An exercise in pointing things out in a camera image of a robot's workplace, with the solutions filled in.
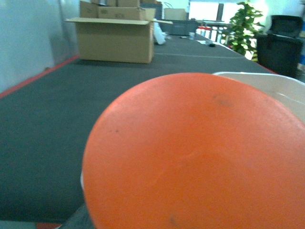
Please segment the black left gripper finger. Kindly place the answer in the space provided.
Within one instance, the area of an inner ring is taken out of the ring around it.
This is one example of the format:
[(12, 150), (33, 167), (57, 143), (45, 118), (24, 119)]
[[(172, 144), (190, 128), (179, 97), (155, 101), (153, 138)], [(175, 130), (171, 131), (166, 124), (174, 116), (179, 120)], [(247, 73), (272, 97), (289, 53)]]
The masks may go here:
[(94, 229), (86, 204), (80, 206), (74, 214), (57, 229)]

